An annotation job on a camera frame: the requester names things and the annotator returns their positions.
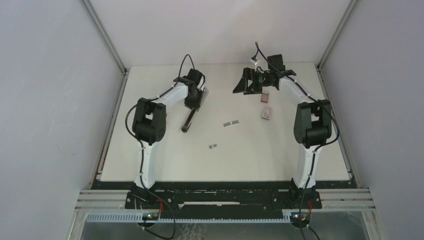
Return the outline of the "grey black long stapler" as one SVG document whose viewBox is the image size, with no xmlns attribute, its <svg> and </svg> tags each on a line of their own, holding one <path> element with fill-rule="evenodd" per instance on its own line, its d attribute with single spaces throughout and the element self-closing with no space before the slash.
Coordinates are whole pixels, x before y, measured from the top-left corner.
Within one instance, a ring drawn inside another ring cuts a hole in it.
<svg viewBox="0 0 424 240">
<path fill-rule="evenodd" d="M 190 108 L 190 113 L 188 114 L 187 119 L 185 120 L 184 124 L 181 127 L 181 131 L 183 133 L 188 132 L 188 130 L 189 130 L 191 124 L 192 124 L 194 116 L 200 110 L 200 108 L 203 105 L 208 93 L 209 93 L 209 90 L 206 87 L 204 88 L 203 91 L 200 92 L 199 99 L 198 99 L 198 101 L 195 102 L 196 106 Z"/>
</svg>

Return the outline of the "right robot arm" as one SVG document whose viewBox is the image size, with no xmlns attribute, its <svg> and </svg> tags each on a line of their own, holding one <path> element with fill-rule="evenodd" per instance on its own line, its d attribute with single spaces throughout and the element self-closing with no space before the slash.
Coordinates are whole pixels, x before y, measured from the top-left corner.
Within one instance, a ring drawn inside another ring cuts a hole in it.
<svg viewBox="0 0 424 240">
<path fill-rule="evenodd" d="M 289 194 L 289 203 L 302 208 L 309 201 L 305 189 L 316 185 L 315 175 L 322 148 L 332 136 L 331 103 L 326 99 L 313 97 L 301 84 L 292 69 L 286 69 L 280 54 L 266 58 L 268 69 L 259 66 L 245 67 L 240 81 L 233 89 L 234 94 L 262 94 L 264 87 L 274 87 L 279 91 L 287 90 L 294 99 L 296 113 L 293 135 L 299 144 L 298 166 L 292 179 L 295 191 Z"/>
</svg>

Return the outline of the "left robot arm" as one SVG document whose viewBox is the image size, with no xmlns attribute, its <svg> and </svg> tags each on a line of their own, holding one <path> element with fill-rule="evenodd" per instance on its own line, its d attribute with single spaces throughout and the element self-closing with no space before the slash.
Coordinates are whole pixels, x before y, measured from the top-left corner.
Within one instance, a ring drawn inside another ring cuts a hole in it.
<svg viewBox="0 0 424 240">
<path fill-rule="evenodd" d="M 135 113 L 128 132 L 140 144 L 140 168 L 134 180 L 137 187 L 150 189 L 156 182 L 154 162 L 159 142 L 166 134 L 168 111 L 176 103 L 184 101 L 184 106 L 190 110 L 181 127 L 181 131 L 186 133 L 208 93 L 205 83 L 205 75 L 191 68 L 187 75 L 175 78 L 165 92 L 153 98 L 141 97 L 130 109 Z"/>
</svg>

